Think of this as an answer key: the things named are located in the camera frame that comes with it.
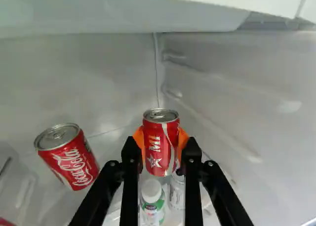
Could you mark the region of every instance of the white plastic wall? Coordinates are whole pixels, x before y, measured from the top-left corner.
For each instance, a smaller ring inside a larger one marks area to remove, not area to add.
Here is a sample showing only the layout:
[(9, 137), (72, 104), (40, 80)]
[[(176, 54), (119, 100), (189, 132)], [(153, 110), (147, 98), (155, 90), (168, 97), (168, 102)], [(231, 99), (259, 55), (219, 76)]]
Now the white plastic wall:
[(316, 33), (162, 36), (165, 105), (236, 182), (256, 226), (316, 216)]
[(143, 111), (157, 106), (154, 56), (151, 34), (0, 40), (0, 139), (42, 183), (55, 176), (33, 141), (56, 123), (79, 124), (100, 164), (119, 160), (133, 133), (121, 128), (136, 128)]

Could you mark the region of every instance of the can lid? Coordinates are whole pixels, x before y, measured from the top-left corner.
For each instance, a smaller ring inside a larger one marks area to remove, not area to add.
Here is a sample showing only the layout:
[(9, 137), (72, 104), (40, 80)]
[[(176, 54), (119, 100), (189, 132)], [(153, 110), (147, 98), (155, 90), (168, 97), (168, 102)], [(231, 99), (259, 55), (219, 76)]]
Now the can lid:
[(79, 132), (79, 126), (73, 123), (55, 125), (36, 137), (34, 147), (40, 150), (59, 148), (73, 140)]
[(144, 113), (144, 119), (154, 123), (168, 123), (179, 118), (178, 112), (163, 108), (153, 108)]
[(142, 184), (142, 197), (147, 203), (155, 203), (162, 194), (161, 184), (156, 179), (147, 179)]

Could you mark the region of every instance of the coca-cola can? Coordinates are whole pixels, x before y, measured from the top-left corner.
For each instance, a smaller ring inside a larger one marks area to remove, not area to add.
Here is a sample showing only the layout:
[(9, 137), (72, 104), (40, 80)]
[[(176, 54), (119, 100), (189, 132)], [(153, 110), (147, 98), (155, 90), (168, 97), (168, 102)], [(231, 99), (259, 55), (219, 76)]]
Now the coca-cola can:
[(90, 146), (76, 124), (48, 128), (36, 137), (34, 147), (56, 177), (72, 190), (86, 188), (99, 174)]
[(146, 169), (158, 177), (168, 176), (176, 166), (179, 114), (154, 108), (143, 116)]

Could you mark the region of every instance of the white star logo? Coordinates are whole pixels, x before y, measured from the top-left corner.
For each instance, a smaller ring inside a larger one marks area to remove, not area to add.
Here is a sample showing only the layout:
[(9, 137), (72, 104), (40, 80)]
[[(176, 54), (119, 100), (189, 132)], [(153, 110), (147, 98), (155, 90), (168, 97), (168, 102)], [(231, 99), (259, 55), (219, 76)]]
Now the white star logo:
[(153, 158), (152, 155), (150, 155), (150, 158), (147, 158), (147, 160), (150, 162), (150, 168), (153, 168), (154, 166), (161, 168), (159, 165), (159, 162), (161, 161), (162, 158)]

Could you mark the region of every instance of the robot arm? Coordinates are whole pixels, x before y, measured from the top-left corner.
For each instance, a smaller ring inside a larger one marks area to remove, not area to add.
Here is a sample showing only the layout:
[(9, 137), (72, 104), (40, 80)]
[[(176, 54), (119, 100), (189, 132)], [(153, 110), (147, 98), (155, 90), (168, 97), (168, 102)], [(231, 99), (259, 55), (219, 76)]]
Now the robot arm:
[[(138, 179), (143, 169), (141, 149), (129, 136), (122, 163), (107, 162), (79, 206), (69, 226), (101, 226), (115, 191), (124, 181), (120, 226), (138, 226)], [(185, 175), (185, 226), (202, 226), (199, 182), (206, 188), (222, 226), (253, 226), (224, 173), (214, 161), (201, 162), (202, 151), (190, 137), (182, 150), (180, 171)]]

